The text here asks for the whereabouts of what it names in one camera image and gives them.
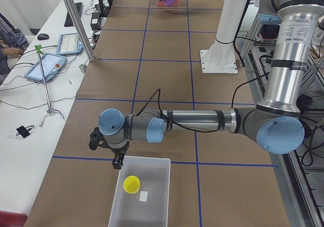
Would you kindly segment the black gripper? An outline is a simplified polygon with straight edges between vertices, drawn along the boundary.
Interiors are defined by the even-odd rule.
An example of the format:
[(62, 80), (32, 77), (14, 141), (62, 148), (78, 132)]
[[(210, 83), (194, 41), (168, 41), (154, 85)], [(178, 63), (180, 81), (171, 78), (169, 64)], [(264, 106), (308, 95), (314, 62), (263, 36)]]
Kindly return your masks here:
[(124, 165), (124, 157), (128, 150), (129, 146), (123, 146), (121, 148), (112, 148), (109, 149), (114, 153), (114, 159), (112, 161), (112, 166), (114, 169), (121, 169)]

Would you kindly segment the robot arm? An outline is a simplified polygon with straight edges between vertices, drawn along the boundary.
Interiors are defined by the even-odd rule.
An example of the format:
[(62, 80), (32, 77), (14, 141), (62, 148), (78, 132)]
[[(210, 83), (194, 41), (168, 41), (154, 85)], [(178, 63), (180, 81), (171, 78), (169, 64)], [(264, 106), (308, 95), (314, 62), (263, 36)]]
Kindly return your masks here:
[(265, 96), (251, 106), (204, 111), (205, 103), (233, 103), (240, 87), (235, 39), (249, 0), (226, 0), (222, 9), (210, 9), (207, 0), (185, 0), (175, 13), (186, 19), (179, 28), (165, 9), (147, 3), (141, 8), (146, 24), (139, 57), (117, 59), (122, 65), (138, 62), (133, 99), (160, 98), (160, 86), (167, 86), (172, 103), (186, 101), (191, 89), (192, 110), (163, 110), (143, 106), (124, 115), (118, 109), (104, 110), (99, 126), (91, 134), (90, 148), (110, 149), (113, 167), (120, 169), (132, 141), (157, 144), (172, 130), (198, 133), (229, 131), (241, 134), (272, 154), (287, 154), (298, 148), (305, 135), (296, 105), (317, 18), (323, 14), (323, 0), (261, 0), (267, 17), (281, 21), (268, 73)]

